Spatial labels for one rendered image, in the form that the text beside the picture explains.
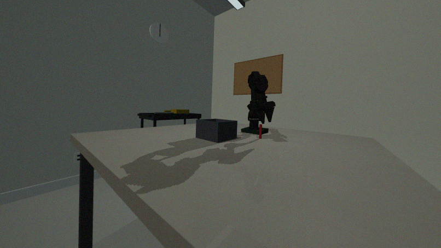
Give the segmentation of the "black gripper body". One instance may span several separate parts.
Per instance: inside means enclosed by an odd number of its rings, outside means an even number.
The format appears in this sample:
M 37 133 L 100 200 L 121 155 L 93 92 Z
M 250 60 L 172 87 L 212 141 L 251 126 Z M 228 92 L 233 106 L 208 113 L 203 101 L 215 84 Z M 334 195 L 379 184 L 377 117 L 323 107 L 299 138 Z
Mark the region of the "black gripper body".
M 265 96 L 265 95 L 258 95 L 258 96 L 256 96 L 256 98 L 259 100 L 261 106 L 257 106 L 253 110 L 253 113 L 260 113 L 260 112 L 263 112 L 262 110 L 265 108 L 272 108 L 272 107 L 276 106 L 273 101 L 267 102 L 267 100 L 266 100 L 267 96 Z

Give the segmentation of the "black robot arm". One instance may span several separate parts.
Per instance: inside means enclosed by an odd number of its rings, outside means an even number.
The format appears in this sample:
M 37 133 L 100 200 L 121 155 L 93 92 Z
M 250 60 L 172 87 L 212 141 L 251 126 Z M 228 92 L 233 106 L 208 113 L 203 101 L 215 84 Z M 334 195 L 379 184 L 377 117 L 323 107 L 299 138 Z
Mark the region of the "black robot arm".
M 258 95 L 265 95 L 265 91 L 268 88 L 268 80 L 265 75 L 260 75 L 258 71 L 253 71 L 248 76 L 248 84 L 251 88 L 251 101 L 250 104 L 247 106 L 249 109 L 248 113 L 248 121 L 249 121 L 249 128 L 251 130 L 259 130 L 259 117 L 253 113 L 253 110 L 257 106 L 261 106 L 259 100 L 256 98 Z

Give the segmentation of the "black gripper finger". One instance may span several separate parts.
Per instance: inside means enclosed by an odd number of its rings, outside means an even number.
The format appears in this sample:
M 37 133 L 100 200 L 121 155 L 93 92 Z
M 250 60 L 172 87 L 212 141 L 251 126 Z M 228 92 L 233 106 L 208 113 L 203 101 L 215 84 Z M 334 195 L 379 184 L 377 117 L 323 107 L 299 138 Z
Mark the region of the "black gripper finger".
M 272 107 L 272 108 L 265 108 L 262 111 L 265 112 L 268 121 L 271 122 L 272 114 L 273 114 L 273 111 L 274 111 L 274 107 Z
M 265 122 L 265 112 L 260 112 L 260 113 L 255 113 L 255 114 L 259 117 L 259 119 L 262 122 L 262 124 L 264 124 L 264 122 Z

